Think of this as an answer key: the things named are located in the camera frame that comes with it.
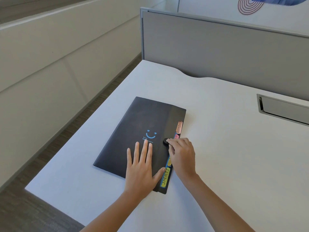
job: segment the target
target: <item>forearm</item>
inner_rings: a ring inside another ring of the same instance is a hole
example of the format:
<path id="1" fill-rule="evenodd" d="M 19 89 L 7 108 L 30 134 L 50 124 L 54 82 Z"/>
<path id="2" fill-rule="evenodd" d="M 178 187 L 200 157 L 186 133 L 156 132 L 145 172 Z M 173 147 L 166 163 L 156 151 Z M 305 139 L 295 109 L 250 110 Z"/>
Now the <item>forearm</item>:
<path id="1" fill-rule="evenodd" d="M 81 232 L 116 232 L 139 203 L 139 199 L 124 192 Z"/>
<path id="2" fill-rule="evenodd" d="M 198 175 L 183 180 L 183 183 L 203 210 L 215 232 L 254 232 L 237 213 L 206 186 Z"/>

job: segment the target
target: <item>black folder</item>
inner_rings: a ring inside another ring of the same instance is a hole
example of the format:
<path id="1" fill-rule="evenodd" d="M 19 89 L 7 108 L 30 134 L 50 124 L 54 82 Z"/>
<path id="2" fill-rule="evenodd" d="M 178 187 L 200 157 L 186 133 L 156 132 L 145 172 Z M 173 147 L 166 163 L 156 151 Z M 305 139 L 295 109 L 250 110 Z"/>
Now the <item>black folder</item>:
<path id="1" fill-rule="evenodd" d="M 141 153 L 143 142 L 147 139 L 153 145 L 152 175 L 160 168 L 167 167 L 154 191 L 166 194 L 172 165 L 169 161 L 168 145 L 165 145 L 163 140 L 175 137 L 178 122 L 184 120 L 185 114 L 186 110 L 183 108 L 136 97 L 93 165 L 125 178 L 127 148 L 131 149 L 133 161 L 135 143 L 140 143 Z"/>

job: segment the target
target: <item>desk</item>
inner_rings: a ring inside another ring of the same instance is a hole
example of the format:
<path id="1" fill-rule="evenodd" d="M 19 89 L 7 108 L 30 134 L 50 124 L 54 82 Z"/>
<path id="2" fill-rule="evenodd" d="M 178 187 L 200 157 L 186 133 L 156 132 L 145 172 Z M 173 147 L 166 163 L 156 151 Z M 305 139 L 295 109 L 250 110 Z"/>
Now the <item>desk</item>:
<path id="1" fill-rule="evenodd" d="M 83 225 L 98 216 L 125 180 L 92 164 L 139 96 L 187 109 L 181 136 L 192 141 L 197 173 L 254 230 L 308 231 L 309 127 L 259 113 L 257 94 L 309 106 L 142 61 L 26 190 Z M 174 171 L 167 194 L 151 192 L 119 231 L 159 230 L 213 231 Z"/>

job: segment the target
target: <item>pink tab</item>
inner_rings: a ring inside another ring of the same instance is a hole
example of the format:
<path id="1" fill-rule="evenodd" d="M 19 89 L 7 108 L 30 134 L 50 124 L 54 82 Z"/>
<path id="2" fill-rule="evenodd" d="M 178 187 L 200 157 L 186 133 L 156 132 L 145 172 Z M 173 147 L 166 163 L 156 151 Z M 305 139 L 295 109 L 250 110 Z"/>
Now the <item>pink tab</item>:
<path id="1" fill-rule="evenodd" d="M 178 122 L 178 125 L 177 125 L 177 128 L 176 128 L 177 134 L 181 134 L 182 124 L 183 124 L 183 121 Z"/>

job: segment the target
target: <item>person's left hand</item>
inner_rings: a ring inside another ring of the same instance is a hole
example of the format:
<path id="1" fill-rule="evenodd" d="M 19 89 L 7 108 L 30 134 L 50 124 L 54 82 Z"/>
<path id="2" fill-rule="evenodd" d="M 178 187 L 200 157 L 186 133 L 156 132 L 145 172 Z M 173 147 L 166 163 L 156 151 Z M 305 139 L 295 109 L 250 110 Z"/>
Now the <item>person's left hand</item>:
<path id="1" fill-rule="evenodd" d="M 141 158 L 139 157 L 139 142 L 135 143 L 134 159 L 132 163 L 131 150 L 127 149 L 127 172 L 126 186 L 124 193 L 128 193 L 131 197 L 141 201 L 155 188 L 158 181 L 162 178 L 165 168 L 161 168 L 154 176 L 151 171 L 152 144 L 149 143 L 146 158 L 148 141 L 144 141 L 141 150 Z"/>

